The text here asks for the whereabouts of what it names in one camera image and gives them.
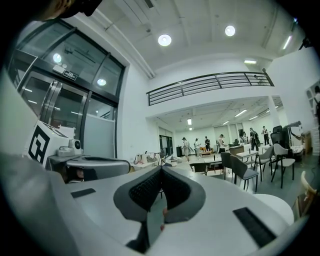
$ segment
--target gray chair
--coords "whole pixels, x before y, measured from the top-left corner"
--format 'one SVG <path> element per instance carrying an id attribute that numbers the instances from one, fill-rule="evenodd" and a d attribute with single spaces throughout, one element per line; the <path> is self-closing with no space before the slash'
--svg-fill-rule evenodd
<path id="1" fill-rule="evenodd" d="M 226 179 L 226 168 L 232 169 L 232 164 L 230 160 L 231 154 L 229 152 L 221 153 L 222 166 L 224 171 L 224 179 Z"/>
<path id="2" fill-rule="evenodd" d="M 271 163 L 271 158 L 274 155 L 274 146 L 270 146 L 266 152 L 263 154 L 257 154 L 255 156 L 255 161 L 254 161 L 254 166 L 253 170 L 256 169 L 256 164 L 257 164 L 257 159 L 259 158 L 259 166 L 260 166 L 260 181 L 262 182 L 262 173 L 265 172 L 266 164 Z"/>
<path id="3" fill-rule="evenodd" d="M 237 158 L 234 155 L 230 156 L 231 164 L 232 164 L 232 171 L 235 174 L 234 177 L 234 184 L 237 184 L 237 176 L 239 176 L 241 179 L 244 180 L 244 186 L 243 189 L 246 188 L 246 182 L 248 181 L 249 186 L 249 179 L 252 179 L 256 177 L 255 181 L 255 192 L 257 192 L 258 188 L 258 172 L 254 171 L 251 168 L 248 168 L 248 166 L 242 162 L 239 158 Z"/>
<path id="4" fill-rule="evenodd" d="M 274 180 L 276 169 L 278 165 L 281 166 L 281 188 L 283 187 L 284 183 L 284 174 L 287 167 L 292 166 L 292 180 L 295 179 L 295 159 L 293 158 L 284 158 L 288 154 L 288 149 L 283 148 L 280 144 L 274 144 L 273 145 L 274 155 L 275 155 L 275 168 L 273 172 L 273 176 L 271 179 L 271 182 Z"/>
<path id="5" fill-rule="evenodd" d="M 205 162 L 190 163 L 190 167 L 193 172 L 201 173 L 204 175 L 207 175 L 208 166 L 210 166 L 210 163 L 205 163 Z"/>

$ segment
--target white ceiling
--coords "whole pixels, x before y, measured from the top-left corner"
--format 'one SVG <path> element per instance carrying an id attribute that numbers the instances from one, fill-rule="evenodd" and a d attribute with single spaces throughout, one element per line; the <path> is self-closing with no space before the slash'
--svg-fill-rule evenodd
<path id="1" fill-rule="evenodd" d="M 246 122 L 250 118 L 266 114 L 268 110 L 268 97 L 252 97 L 247 99 L 237 99 L 232 101 L 220 101 L 206 105 L 199 105 L 194 108 L 171 112 L 160 115 L 157 118 L 168 124 L 176 132 L 188 131 L 192 129 L 202 129 L 207 127 L 218 127 L 229 121 L 229 125 Z M 282 106 L 280 97 L 273 97 L 276 106 Z M 242 110 L 247 111 L 238 117 L 236 114 Z M 187 119 L 191 118 L 192 125 L 188 125 Z"/>
<path id="2" fill-rule="evenodd" d="M 305 37 L 293 18 L 273 0 L 104 0 L 98 9 L 129 39 L 154 70 L 196 56 L 228 54 L 254 58 L 259 68 L 296 51 Z M 136 8 L 119 7 L 123 5 Z M 233 25 L 235 35 L 225 34 Z M 163 47 L 158 37 L 168 34 L 172 43 Z M 292 40 L 282 50 L 288 36 Z"/>

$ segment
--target round ceiling light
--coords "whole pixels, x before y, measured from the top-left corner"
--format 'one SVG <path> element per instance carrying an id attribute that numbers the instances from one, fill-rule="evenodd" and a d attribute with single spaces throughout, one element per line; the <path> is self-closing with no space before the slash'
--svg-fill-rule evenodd
<path id="1" fill-rule="evenodd" d="M 53 55 L 53 61 L 54 61 L 55 63 L 59 63 L 59 62 L 61 62 L 61 60 L 62 60 L 62 58 L 61 58 L 61 55 L 60 55 L 59 53 L 55 53 L 55 54 Z"/>
<path id="2" fill-rule="evenodd" d="M 99 79 L 96 83 L 97 83 L 98 85 L 100 85 L 100 86 L 105 86 L 106 83 L 107 83 L 107 81 L 104 80 L 104 79 Z"/>
<path id="3" fill-rule="evenodd" d="M 168 46 L 171 44 L 171 37 L 168 34 L 162 34 L 159 36 L 158 43 L 161 46 Z"/>
<path id="4" fill-rule="evenodd" d="M 233 26 L 227 26 L 224 32 L 228 37 L 232 37 L 236 33 L 236 29 Z"/>

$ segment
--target black metal railing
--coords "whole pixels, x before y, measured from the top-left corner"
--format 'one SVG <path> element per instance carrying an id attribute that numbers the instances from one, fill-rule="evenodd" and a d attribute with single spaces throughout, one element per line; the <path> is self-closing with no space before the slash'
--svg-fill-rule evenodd
<path id="1" fill-rule="evenodd" d="M 148 104 L 152 106 L 187 95 L 244 86 L 274 86 L 274 84 L 263 69 L 262 72 L 244 71 L 201 75 L 162 86 L 146 94 Z"/>

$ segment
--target black pants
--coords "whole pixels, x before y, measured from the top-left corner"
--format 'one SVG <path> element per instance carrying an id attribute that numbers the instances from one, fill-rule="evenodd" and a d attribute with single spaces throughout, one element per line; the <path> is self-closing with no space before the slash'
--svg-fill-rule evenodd
<path id="1" fill-rule="evenodd" d="M 258 144 L 255 139 L 251 141 L 251 150 L 259 151 Z"/>
<path id="2" fill-rule="evenodd" d="M 219 153 L 218 154 L 221 154 L 222 152 L 226 152 L 226 149 L 225 148 L 219 148 Z"/>
<path id="3" fill-rule="evenodd" d="M 264 145 L 269 145 L 269 137 L 264 136 Z"/>

